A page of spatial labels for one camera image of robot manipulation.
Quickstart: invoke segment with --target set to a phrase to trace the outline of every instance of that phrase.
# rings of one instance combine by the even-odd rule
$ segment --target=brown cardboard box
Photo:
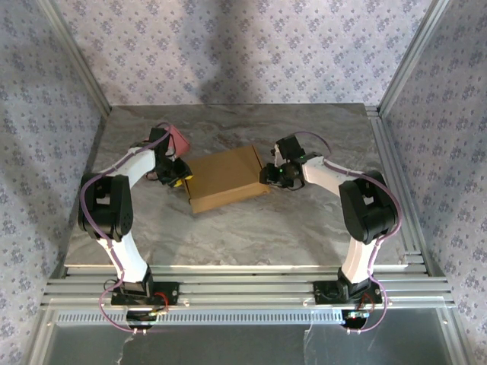
[[[192,179],[184,180],[193,213],[240,202],[270,191],[259,182],[263,165],[254,146],[235,148],[188,161]]]

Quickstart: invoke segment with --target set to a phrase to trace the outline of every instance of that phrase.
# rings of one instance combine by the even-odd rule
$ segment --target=pink object
[[[176,156],[181,157],[184,154],[187,154],[191,146],[189,142],[183,137],[181,132],[172,124],[165,129],[169,130],[169,132],[173,136],[169,139],[169,147],[172,147],[176,150]]]

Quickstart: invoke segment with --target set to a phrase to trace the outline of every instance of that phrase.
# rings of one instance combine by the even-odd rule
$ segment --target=floral wallpaper
[[[112,105],[377,105],[431,0],[56,0]]]
[[[100,121],[34,0],[0,2],[0,363],[20,363]]]
[[[452,0],[386,120],[426,243],[487,363],[487,3]]]

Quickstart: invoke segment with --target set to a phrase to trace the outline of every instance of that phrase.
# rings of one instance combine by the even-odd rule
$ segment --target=vent grille
[[[108,313],[110,319],[125,323],[125,313]],[[104,317],[96,311],[60,311],[58,324],[103,324]],[[297,325],[342,324],[340,309],[279,310],[184,310],[159,315],[161,325]]]

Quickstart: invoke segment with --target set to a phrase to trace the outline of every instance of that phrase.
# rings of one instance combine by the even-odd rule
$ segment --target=marble tabletop
[[[161,121],[174,124],[191,143],[189,160],[253,144],[272,162],[275,141],[306,130],[323,136],[330,160],[353,170],[382,170],[362,104],[229,106],[124,106],[113,108],[94,171],[123,156]],[[306,152],[326,154],[319,140],[300,135]],[[132,233],[150,265],[340,265],[349,247],[339,198],[319,186],[268,195],[193,214],[184,188],[141,179],[132,189]],[[377,263],[396,264],[404,253],[399,237],[386,241]],[[66,266],[109,265],[104,250],[78,226]]]

